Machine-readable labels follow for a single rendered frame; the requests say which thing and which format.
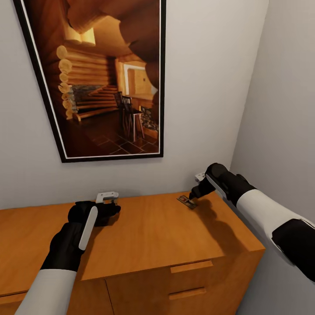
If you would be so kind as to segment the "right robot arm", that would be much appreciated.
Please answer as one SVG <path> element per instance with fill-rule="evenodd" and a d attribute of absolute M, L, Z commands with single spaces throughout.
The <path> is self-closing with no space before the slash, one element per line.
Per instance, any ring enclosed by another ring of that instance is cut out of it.
<path fill-rule="evenodd" d="M 189 200 L 217 189 L 231 200 L 287 264 L 297 266 L 315 284 L 315 224 L 269 198 L 242 175 L 234 175 L 217 162 L 197 174 L 196 182 L 198 186 L 190 191 Z"/>

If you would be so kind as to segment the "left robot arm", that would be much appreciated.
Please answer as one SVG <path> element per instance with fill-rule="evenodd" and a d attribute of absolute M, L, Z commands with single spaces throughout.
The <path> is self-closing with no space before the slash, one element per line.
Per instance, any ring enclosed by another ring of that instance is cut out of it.
<path fill-rule="evenodd" d="M 95 221 L 114 216 L 121 206 L 106 204 L 117 192 L 98 193 L 96 201 L 79 201 L 51 243 L 40 271 L 14 315 L 67 315 L 81 255 L 85 253 Z"/>

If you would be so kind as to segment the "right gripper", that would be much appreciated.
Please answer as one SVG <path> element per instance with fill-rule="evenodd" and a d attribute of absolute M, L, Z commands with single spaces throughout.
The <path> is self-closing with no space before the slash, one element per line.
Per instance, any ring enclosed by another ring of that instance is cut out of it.
<path fill-rule="evenodd" d="M 192 188 L 192 191 L 189 193 L 189 200 L 192 200 L 193 198 L 200 198 L 202 196 L 208 195 L 209 193 L 215 191 L 216 188 L 214 189 L 208 189 L 205 187 L 203 184 L 203 181 L 198 185 Z"/>

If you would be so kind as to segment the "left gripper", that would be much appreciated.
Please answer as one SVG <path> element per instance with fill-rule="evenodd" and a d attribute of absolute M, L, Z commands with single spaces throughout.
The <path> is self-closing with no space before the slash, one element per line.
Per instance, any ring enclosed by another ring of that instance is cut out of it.
<path fill-rule="evenodd" d="M 121 206 L 116 206 L 115 203 L 106 204 L 106 203 L 97 203 L 102 208 L 102 214 L 100 218 L 114 216 L 116 213 L 119 213 Z M 99 218 L 99 219 L 100 219 Z"/>

